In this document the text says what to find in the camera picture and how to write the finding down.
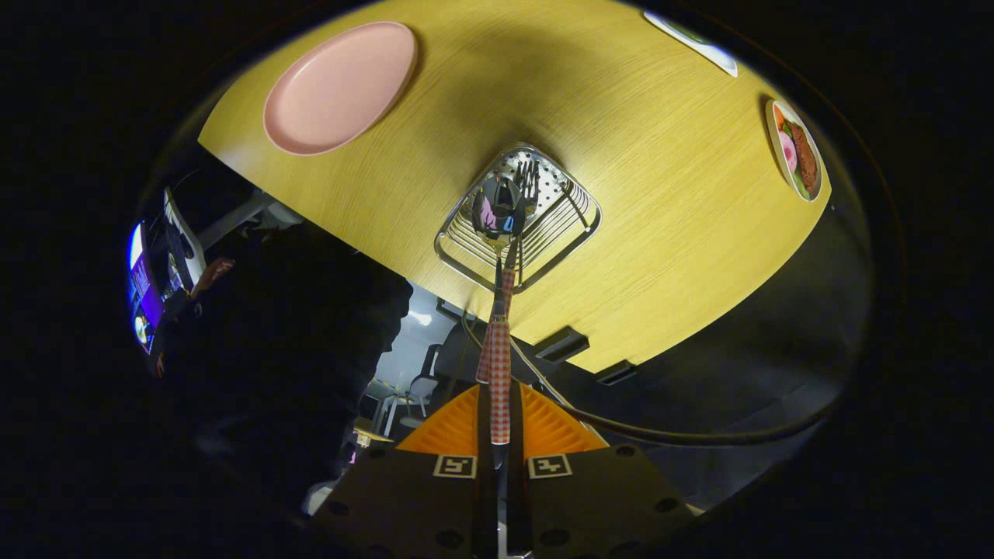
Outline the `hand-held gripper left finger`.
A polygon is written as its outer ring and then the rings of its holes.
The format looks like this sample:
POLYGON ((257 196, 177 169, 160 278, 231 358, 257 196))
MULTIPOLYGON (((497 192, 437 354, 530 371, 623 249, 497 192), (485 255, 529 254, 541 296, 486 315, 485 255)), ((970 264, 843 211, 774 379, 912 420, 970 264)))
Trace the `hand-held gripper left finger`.
POLYGON ((366 450, 310 520, 321 558, 493 558, 489 394, 435 411, 397 446, 366 450))

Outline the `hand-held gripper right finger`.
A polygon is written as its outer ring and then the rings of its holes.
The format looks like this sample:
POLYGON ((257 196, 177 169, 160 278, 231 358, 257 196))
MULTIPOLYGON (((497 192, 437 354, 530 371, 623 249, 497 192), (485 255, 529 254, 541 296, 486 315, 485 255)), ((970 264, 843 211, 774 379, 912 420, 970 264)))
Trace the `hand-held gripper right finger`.
POLYGON ((509 548, 529 556, 647 556, 695 513, 631 443, 608 445, 531 387, 510 389, 509 548))

